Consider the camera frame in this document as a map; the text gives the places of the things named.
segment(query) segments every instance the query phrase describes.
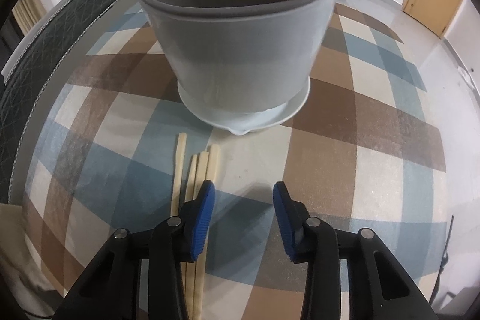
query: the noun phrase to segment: white plate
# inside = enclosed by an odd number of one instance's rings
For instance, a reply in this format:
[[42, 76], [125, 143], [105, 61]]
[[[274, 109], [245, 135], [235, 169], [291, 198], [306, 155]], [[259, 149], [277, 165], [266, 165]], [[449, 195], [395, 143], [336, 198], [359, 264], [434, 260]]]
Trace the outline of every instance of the white plate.
[[236, 136], [245, 135], [254, 130], [265, 129], [281, 124], [294, 115], [302, 108], [310, 93], [310, 78], [300, 92], [288, 102], [265, 110], [264, 112], [254, 113], [235, 113], [200, 104], [197, 100], [190, 97], [183, 87], [178, 83], [178, 94], [180, 99], [196, 117], [213, 127], [226, 129]]

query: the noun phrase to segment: plastic bucket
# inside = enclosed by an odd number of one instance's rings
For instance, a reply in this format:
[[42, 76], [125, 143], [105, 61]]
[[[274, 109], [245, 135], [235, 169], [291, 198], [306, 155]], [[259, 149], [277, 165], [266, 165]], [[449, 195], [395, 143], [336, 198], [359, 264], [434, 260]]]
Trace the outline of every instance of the plastic bucket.
[[304, 87], [335, 0], [140, 0], [183, 90], [261, 112]]

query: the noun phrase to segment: checkered tablecloth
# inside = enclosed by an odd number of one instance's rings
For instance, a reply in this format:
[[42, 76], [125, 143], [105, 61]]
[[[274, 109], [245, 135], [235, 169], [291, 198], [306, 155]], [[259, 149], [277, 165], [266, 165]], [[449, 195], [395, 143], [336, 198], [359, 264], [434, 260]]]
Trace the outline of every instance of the checkered tablecloth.
[[373, 228], [429, 297], [446, 237], [446, 167], [425, 86], [407, 59], [386, 25], [338, 4], [303, 109], [281, 126], [233, 136], [181, 103], [136, 5], [91, 48], [44, 124], [24, 203], [35, 261], [65, 294], [114, 229], [164, 220], [185, 132], [184, 174], [192, 154], [221, 147], [204, 319], [299, 318], [306, 265], [290, 263], [282, 247], [278, 180], [333, 227]]

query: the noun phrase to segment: wooden chopstick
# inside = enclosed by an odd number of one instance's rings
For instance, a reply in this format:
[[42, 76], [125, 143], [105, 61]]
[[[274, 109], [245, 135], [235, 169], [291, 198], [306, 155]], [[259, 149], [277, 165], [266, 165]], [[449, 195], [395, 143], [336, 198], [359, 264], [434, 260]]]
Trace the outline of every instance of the wooden chopstick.
[[[205, 176], [207, 173], [207, 164], [208, 164], [208, 152], [200, 152], [198, 157], [197, 171], [195, 174], [195, 185], [193, 188], [193, 199], [197, 198], [200, 187], [202, 186], [203, 181], [205, 181]], [[195, 297], [195, 263], [186, 264], [186, 278], [185, 278], [185, 303], [187, 305], [187, 312], [189, 319], [193, 318], [194, 314], [194, 297]]]
[[[191, 201], [194, 199], [194, 187], [195, 187], [195, 175], [197, 172], [197, 160], [198, 156], [193, 155], [191, 157], [191, 163], [190, 163], [190, 171], [188, 173], [188, 179], [187, 179], [187, 187], [185, 190], [185, 202]], [[194, 281], [190, 282], [190, 286], [188, 285], [188, 280], [187, 280], [187, 264], [183, 262], [181, 264], [181, 269], [182, 269], [182, 280], [183, 280], [183, 288], [185, 290], [185, 302], [187, 304], [187, 309], [188, 309], [188, 302], [189, 300], [191, 301], [191, 307], [193, 310], [193, 297], [194, 297]]]
[[[218, 156], [220, 147], [217, 144], [210, 146], [210, 154], [208, 156], [208, 166], [206, 170], [206, 179], [215, 183], [217, 180]], [[198, 256], [195, 268], [195, 288], [193, 290], [193, 318], [192, 320], [200, 320], [202, 316], [203, 306], [203, 287], [205, 285], [205, 267], [207, 260], [207, 243], [208, 234], [205, 238], [205, 246], [203, 252]]]
[[185, 147], [187, 146], [187, 134], [180, 133], [177, 140], [175, 152], [175, 170], [173, 174], [172, 202], [170, 205], [170, 216], [178, 216], [180, 203], [180, 187], [182, 185], [183, 160], [185, 158]]

